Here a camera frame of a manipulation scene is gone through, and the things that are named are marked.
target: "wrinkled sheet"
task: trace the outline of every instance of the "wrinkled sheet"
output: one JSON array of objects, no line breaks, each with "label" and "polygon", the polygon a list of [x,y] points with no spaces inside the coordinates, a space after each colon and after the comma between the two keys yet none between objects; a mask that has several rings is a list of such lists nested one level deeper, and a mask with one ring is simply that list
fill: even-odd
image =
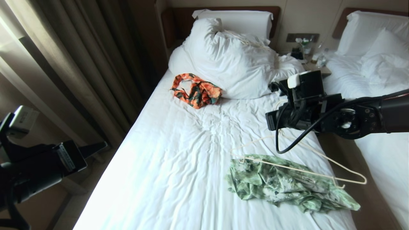
[{"label": "wrinkled sheet", "polygon": [[[243,201],[229,192],[224,177],[232,158],[230,149],[272,135],[265,113],[275,109],[279,98],[270,94],[258,99],[222,99],[220,105],[196,110],[172,95],[169,88],[174,77],[168,71],[156,87],[75,230],[356,229],[350,210],[303,213],[293,205]],[[280,147],[291,142],[281,138]],[[315,134],[303,142],[321,151]],[[328,161],[310,150],[297,146],[279,155],[274,143],[265,139],[234,153],[257,151],[306,165],[317,173],[333,173]]]},{"label": "wrinkled sheet", "polygon": [[[332,74],[324,79],[327,94],[341,93],[344,98],[376,96],[370,79],[361,75],[370,70],[362,70],[359,59],[335,55],[328,62]],[[409,133],[373,133],[355,143],[393,214],[403,229],[409,229]]]}]

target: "beige curtain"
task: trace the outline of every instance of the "beige curtain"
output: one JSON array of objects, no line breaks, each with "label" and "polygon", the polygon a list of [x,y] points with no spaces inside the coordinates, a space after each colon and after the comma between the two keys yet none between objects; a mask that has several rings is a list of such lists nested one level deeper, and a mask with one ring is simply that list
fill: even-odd
[{"label": "beige curtain", "polygon": [[[146,70],[146,65],[140,64],[138,47],[126,27],[118,2],[6,2],[36,49],[58,76],[58,79],[53,79],[47,73],[49,85],[54,84],[54,91],[60,90],[65,100],[80,103],[58,106],[58,101],[52,101],[52,94],[44,94],[44,98],[51,98],[47,99],[51,100],[47,103],[49,107],[53,105],[51,110],[54,113],[65,110],[59,112],[58,117],[69,123],[69,128],[85,144],[103,138],[118,146],[157,82],[154,79],[155,71]],[[46,86],[37,88],[38,92],[41,88],[47,90]],[[84,119],[75,123],[67,117],[79,113],[88,124]]]}]

